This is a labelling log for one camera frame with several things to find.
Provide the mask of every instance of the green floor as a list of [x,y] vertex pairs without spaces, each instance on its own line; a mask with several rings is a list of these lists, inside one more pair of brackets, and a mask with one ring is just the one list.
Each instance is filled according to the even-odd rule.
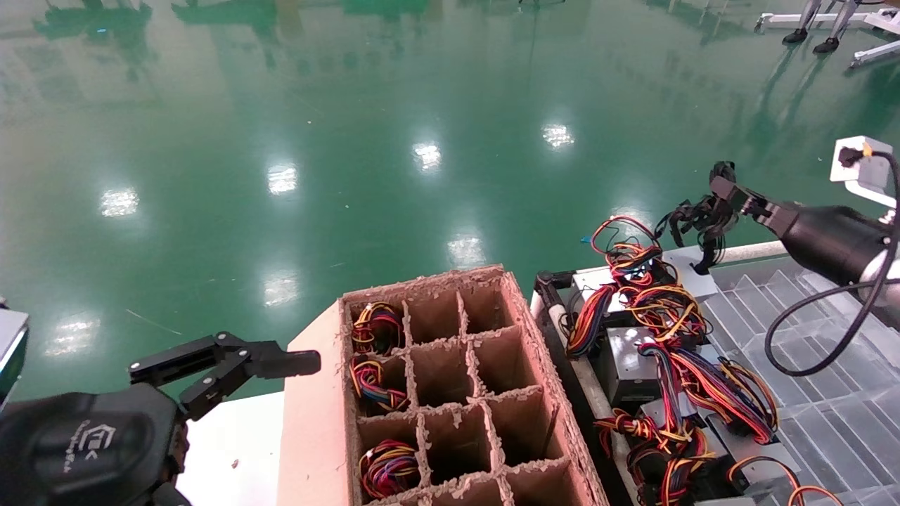
[[369,285],[596,265],[582,236],[697,199],[719,159],[775,197],[857,204],[828,182],[834,139],[900,145],[900,66],[846,72],[875,35],[819,59],[822,31],[793,53],[753,33],[798,0],[65,1],[0,5],[19,398],[121,388],[215,330],[286,343]]

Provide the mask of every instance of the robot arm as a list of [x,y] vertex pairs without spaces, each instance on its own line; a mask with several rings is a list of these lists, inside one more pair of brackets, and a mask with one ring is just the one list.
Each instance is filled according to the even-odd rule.
[[[799,203],[779,203],[720,176],[710,181],[717,199],[771,230],[798,264],[839,286],[794,304],[769,326],[765,339],[766,356],[786,375],[811,375],[828,367],[850,344],[876,303],[900,308],[900,280],[896,280],[900,277],[900,264],[896,259],[900,223],[894,220],[896,200],[884,193],[887,173],[881,160],[892,173],[894,195],[900,195],[900,167],[890,147],[880,142],[865,138],[839,140],[834,155],[834,164],[838,167],[832,169],[832,180],[843,181],[854,193],[874,196],[876,202],[891,206],[881,220],[873,220],[845,206],[805,207]],[[864,302],[834,350],[819,364],[802,371],[781,365],[771,351],[772,338],[781,322],[808,303],[853,290],[859,290]]]
[[[190,447],[186,422],[253,376],[320,368],[317,351],[219,332],[131,364],[123,391],[11,403],[0,414],[0,506],[188,506],[175,488]],[[158,390],[208,369],[178,402]]]

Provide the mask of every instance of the black wire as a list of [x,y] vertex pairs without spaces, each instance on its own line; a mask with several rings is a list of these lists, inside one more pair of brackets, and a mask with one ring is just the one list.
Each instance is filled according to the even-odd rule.
[[[894,158],[894,155],[890,153],[886,153],[883,151],[875,151],[872,153],[873,157],[881,157],[887,160],[887,163],[891,166],[891,171],[893,172],[894,179],[894,196],[895,198],[900,198],[900,166],[897,165],[897,160]],[[894,219],[894,226],[891,229],[891,238],[890,242],[887,244],[887,253],[885,254],[885,262],[881,265],[881,268],[878,270],[877,274],[875,274],[875,281],[867,281],[866,283],[856,283],[855,285],[846,285],[839,286],[837,288],[833,288],[831,290],[826,290],[820,294],[810,295],[806,297],[804,300],[790,306],[786,310],[784,310],[772,323],[769,325],[769,329],[766,330],[766,340],[764,343],[764,349],[766,351],[766,358],[769,359],[771,364],[781,371],[782,373],[788,376],[809,376],[818,373],[819,371],[825,369],[830,366],[832,362],[834,362],[837,357],[843,353],[843,350],[846,349],[850,342],[853,340],[853,337],[856,336],[857,331],[862,327],[862,322],[866,320],[866,317],[869,316],[869,313],[872,311],[872,306],[875,304],[878,295],[881,294],[881,288],[884,285],[893,285],[894,280],[887,279],[887,271],[890,270],[891,265],[894,263],[894,257],[897,252],[897,242],[900,241],[900,219]],[[853,322],[847,328],[847,331],[844,333],[843,337],[840,341],[838,341],[837,346],[834,347],[831,353],[828,354],[827,357],[823,358],[821,362],[818,364],[809,367],[808,369],[803,369],[802,371],[795,371],[793,369],[788,369],[781,365],[778,360],[775,358],[775,355],[772,353],[772,339],[775,336],[775,330],[779,327],[779,325],[788,318],[791,314],[799,310],[800,308],[814,303],[820,299],[823,299],[829,295],[839,294],[841,292],[849,292],[850,290],[858,290],[860,288],[872,287],[872,291],[868,294],[866,301],[862,304],[862,307],[859,308],[859,312],[856,314],[856,318],[853,319]]]

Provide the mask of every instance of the cardboard divider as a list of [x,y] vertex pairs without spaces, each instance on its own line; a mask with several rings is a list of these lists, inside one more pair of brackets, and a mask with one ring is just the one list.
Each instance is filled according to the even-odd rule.
[[516,506],[581,506],[568,459],[533,463],[506,475]]
[[491,443],[480,405],[427,413],[425,432],[431,484],[491,470]]
[[474,395],[474,381],[467,374],[465,344],[459,339],[414,347],[409,358],[419,406],[466,404],[466,397]]
[[552,412],[545,408],[542,391],[510,393],[488,399],[487,403],[505,465],[512,467],[563,456],[562,442],[555,430],[556,420],[552,420]]
[[[406,377],[406,359],[400,356],[393,357],[378,357],[377,355],[368,354],[366,355],[368,359],[374,360],[382,365],[382,386],[384,388],[391,388],[393,390],[399,390],[400,392],[406,393],[409,396],[409,382]],[[397,411],[386,411],[384,408],[379,406],[375,401],[363,397],[362,399],[356,395],[356,391],[354,391],[354,397],[356,398],[356,406],[358,407],[357,414],[360,417],[373,417],[373,416],[381,416],[384,414],[388,414],[389,412],[397,412]],[[399,410],[399,412],[406,411],[410,407],[410,404],[407,404]]]
[[431,500],[432,506],[504,506],[500,485],[494,478],[469,483],[469,488],[459,494],[447,491]]
[[[383,384],[405,390],[404,411],[383,414],[359,402],[349,374],[353,321],[374,302],[400,313],[405,346],[376,359]],[[511,273],[483,267],[367,288],[344,294],[337,312],[341,346],[334,374],[343,385],[336,395],[345,408],[342,462],[349,487],[320,487],[320,494],[334,497],[328,504],[609,506]],[[293,395],[301,404],[296,398],[307,393],[294,389]],[[290,424],[286,417],[285,427]],[[406,492],[374,500],[357,463],[385,439],[416,449],[419,480]],[[280,488],[279,501],[300,504],[292,502],[298,490]],[[349,501],[341,501],[347,491]]]
[[500,279],[482,285],[463,286],[459,289],[468,318],[467,334],[497,330],[514,324],[512,313],[500,290]]
[[483,334],[472,344],[478,377],[488,392],[504,393],[537,384],[537,377],[522,345],[522,329],[507,327]]
[[[378,446],[385,439],[394,439],[406,443],[417,450],[421,450],[417,438],[418,417],[413,413],[407,413],[401,417],[360,419],[356,423],[356,428],[359,430],[359,441],[361,445],[360,454],[353,456],[352,464],[348,463],[348,465],[352,465],[353,467],[357,466],[359,458],[363,456],[365,452]],[[416,458],[418,460],[419,474],[422,474],[423,465],[421,451],[417,451]],[[354,474],[357,475],[358,480],[358,467],[354,471]],[[421,481],[419,481],[419,483],[413,484],[410,489],[412,490],[421,484]],[[356,486],[362,489],[362,485],[359,481],[356,482]],[[361,492],[361,495],[363,504],[367,504],[373,500],[373,498],[368,497],[365,492]]]
[[462,335],[456,291],[411,296],[405,303],[412,343],[429,343]]

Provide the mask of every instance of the metal frame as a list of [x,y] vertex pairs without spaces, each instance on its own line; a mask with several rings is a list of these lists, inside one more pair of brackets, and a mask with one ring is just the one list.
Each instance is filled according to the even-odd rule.
[[[895,7],[879,9],[876,13],[868,13],[862,21],[885,32],[900,35],[900,9]],[[898,51],[900,51],[900,40],[882,44],[871,50],[856,51],[853,53],[853,61],[850,63],[850,68],[859,67],[867,61]]]
[[[830,11],[834,3],[834,0],[832,0],[826,11]],[[756,30],[758,31],[770,23],[800,23],[800,15],[762,13],[760,14],[760,19],[756,21]],[[837,17],[838,14],[816,14],[812,23],[833,23]],[[874,13],[856,13],[850,17],[850,21],[863,22],[885,32],[900,35],[900,9],[896,7],[878,9]],[[900,40],[882,44],[871,50],[856,51],[853,53],[853,61],[850,63],[850,68],[857,68],[863,63],[895,52],[900,52]]]
[[[762,242],[760,244],[752,244],[749,246],[727,248],[723,252],[722,262],[718,265],[721,266],[725,263],[777,257],[786,253],[787,252],[785,251],[784,245],[781,243],[781,241],[778,240],[774,240],[771,242]],[[608,268],[609,267],[593,267],[580,269],[574,271],[573,274],[583,274],[586,272],[593,272]],[[561,305],[555,305],[550,308],[545,308],[544,301],[541,299],[541,294],[539,294],[537,291],[532,292],[530,307],[532,318],[534,318],[535,321],[540,321],[541,312],[545,309],[548,310],[550,321],[553,323],[553,328],[556,330],[557,338],[559,338],[560,342],[565,347],[566,338],[563,334],[563,330],[560,328],[559,323],[562,312],[564,312],[565,309]],[[609,404],[607,395],[603,391],[603,387],[600,385],[600,381],[597,379],[597,376],[594,374],[593,366],[590,364],[588,359],[586,357],[581,357],[575,360],[571,360],[569,364],[571,365],[571,368],[575,375],[578,377],[578,382],[581,386],[581,390],[584,392],[584,395],[588,400],[588,404],[590,406],[590,410],[594,414],[594,418],[599,419],[614,416],[613,409]],[[641,503],[638,501],[637,486],[635,485],[635,481],[634,479],[632,479],[631,474],[628,473],[628,468],[626,466],[625,459],[629,450],[630,447],[628,446],[625,436],[617,432],[613,432],[612,453],[613,461],[616,464],[616,469],[618,469],[619,474],[622,476],[622,482],[625,484],[625,489],[628,491],[628,495],[631,497],[633,505],[641,506]]]

